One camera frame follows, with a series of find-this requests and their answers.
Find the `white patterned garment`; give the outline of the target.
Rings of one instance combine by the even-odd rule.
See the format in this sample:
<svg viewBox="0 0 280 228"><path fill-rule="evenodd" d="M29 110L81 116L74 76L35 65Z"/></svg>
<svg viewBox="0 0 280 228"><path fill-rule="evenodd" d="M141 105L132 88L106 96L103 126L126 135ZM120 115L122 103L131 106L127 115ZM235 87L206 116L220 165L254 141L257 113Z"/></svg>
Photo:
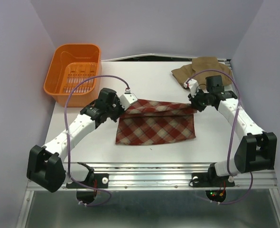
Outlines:
<svg viewBox="0 0 280 228"><path fill-rule="evenodd" d="M119 118L115 143L146 146L196 137L191 104L139 99Z"/></svg>

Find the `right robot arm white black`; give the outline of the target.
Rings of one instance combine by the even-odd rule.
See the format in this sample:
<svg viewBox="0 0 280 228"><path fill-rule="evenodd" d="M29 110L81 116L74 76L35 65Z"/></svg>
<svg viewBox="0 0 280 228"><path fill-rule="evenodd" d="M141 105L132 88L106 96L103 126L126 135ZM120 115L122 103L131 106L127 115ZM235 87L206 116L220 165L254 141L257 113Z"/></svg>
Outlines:
<svg viewBox="0 0 280 228"><path fill-rule="evenodd" d="M234 156L226 161L212 163L208 171L198 181L218 185L225 177L253 171L272 170L275 165L277 137L259 127L246 111L233 91L226 91L221 76L206 78L206 91L194 79L184 83L188 88L191 106L203 111L207 106L214 107L231 125L231 135L237 135L240 144Z"/></svg>

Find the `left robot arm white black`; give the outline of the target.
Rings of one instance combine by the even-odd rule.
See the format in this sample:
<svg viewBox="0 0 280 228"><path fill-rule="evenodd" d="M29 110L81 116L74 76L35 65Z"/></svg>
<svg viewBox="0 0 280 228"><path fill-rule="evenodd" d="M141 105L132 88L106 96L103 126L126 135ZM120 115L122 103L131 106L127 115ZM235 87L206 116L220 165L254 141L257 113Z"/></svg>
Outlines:
<svg viewBox="0 0 280 228"><path fill-rule="evenodd" d="M66 124L57 137L30 149L27 178L51 193L56 192L70 179L63 162L71 150L108 118L116 122L136 100L131 93L117 96L116 91L103 88L98 98L85 106L71 124Z"/></svg>

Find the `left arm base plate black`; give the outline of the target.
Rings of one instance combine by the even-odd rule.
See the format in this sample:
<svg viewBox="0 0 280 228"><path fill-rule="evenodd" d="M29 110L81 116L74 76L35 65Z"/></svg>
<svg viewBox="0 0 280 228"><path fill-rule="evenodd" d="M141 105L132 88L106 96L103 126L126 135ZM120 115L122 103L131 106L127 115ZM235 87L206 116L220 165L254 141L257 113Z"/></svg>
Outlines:
<svg viewBox="0 0 280 228"><path fill-rule="evenodd" d="M98 189L107 189L109 182L109 174L108 173L95 173L88 174L84 181L79 181L81 183L78 184L76 182L67 183L66 188L68 189L85 189L83 185L98 188Z"/></svg>

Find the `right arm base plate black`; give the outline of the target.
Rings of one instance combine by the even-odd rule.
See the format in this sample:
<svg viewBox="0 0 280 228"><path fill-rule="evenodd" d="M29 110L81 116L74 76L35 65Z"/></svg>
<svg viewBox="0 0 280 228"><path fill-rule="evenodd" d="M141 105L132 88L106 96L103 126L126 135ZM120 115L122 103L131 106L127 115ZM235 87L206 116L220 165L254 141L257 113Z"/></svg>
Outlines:
<svg viewBox="0 0 280 228"><path fill-rule="evenodd" d="M195 172L192 173L189 186L194 188L234 187L235 182L230 182L228 176L210 177L207 172Z"/></svg>

